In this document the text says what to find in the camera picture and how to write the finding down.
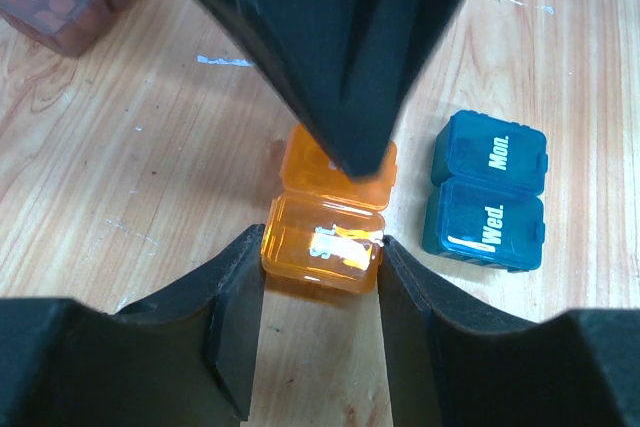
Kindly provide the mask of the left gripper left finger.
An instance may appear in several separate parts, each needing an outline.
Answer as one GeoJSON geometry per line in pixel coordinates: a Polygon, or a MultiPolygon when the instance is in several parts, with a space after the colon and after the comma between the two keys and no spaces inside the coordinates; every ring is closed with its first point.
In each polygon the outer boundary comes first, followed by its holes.
{"type": "Polygon", "coordinates": [[[237,426],[249,417],[264,228],[114,314],[71,298],[1,302],[5,426],[237,426]]]}

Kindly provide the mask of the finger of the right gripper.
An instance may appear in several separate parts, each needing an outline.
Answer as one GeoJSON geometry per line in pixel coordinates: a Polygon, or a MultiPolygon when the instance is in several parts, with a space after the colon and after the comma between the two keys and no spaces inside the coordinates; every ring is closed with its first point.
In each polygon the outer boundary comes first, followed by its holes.
{"type": "Polygon", "coordinates": [[[327,155],[375,174],[405,97],[463,0],[197,0],[327,155]]]}

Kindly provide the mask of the orange pill box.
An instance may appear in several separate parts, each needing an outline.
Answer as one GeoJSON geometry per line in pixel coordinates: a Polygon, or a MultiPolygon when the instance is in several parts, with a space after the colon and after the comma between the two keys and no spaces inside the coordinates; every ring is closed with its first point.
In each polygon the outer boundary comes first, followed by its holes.
{"type": "Polygon", "coordinates": [[[376,283],[395,184],[390,143],[371,179],[349,179],[302,125],[291,131],[280,170],[283,193],[271,204],[261,244],[267,273],[351,293],[376,283]]]}

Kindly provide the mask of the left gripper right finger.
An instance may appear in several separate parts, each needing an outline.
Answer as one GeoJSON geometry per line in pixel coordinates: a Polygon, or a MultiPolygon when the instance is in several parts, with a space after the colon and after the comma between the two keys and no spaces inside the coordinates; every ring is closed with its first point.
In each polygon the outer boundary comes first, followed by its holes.
{"type": "Polygon", "coordinates": [[[639,314],[501,311],[386,237],[379,305],[397,426],[635,426],[639,314]]]}

